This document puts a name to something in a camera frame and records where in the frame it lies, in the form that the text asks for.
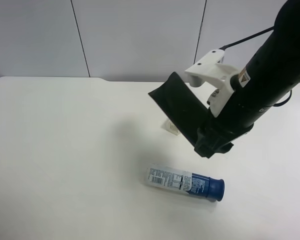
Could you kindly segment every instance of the blue bottle cap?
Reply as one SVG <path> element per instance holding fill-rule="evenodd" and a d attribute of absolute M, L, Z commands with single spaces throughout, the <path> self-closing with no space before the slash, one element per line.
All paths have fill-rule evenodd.
<path fill-rule="evenodd" d="M 225 181 L 217 180 L 209 177 L 209 189 L 206 198 L 216 199 L 218 202 L 222 200 L 225 193 Z"/>

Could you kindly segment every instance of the white table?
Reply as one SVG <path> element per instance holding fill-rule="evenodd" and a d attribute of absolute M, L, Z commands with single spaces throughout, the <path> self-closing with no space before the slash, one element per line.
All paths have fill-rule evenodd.
<path fill-rule="evenodd" d="M 0 78 L 0 240 L 300 240 L 300 84 L 211 159 L 161 128 L 160 85 Z M 146 186 L 149 163 L 222 178 L 223 200 Z"/>

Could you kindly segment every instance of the white mount bracket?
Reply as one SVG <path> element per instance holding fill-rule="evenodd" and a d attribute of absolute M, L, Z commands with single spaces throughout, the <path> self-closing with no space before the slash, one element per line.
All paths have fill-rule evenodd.
<path fill-rule="evenodd" d="M 231 87 L 230 79 L 239 74 L 239 70 L 234 66 L 221 63 L 224 55 L 224 50 L 212 50 L 185 70 L 189 77 L 190 86 L 197 88 L 204 82 L 208 82 L 219 90 L 213 92 L 209 97 L 210 111 L 215 118 L 235 92 Z"/>

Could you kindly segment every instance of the table surface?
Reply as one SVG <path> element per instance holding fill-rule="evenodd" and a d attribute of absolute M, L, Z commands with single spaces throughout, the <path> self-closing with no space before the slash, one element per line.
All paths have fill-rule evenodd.
<path fill-rule="evenodd" d="M 160 85 L 0 78 L 0 240 L 300 240 L 300 84 L 210 159 L 162 129 Z M 150 163 L 224 179 L 223 200 L 144 185 Z"/>

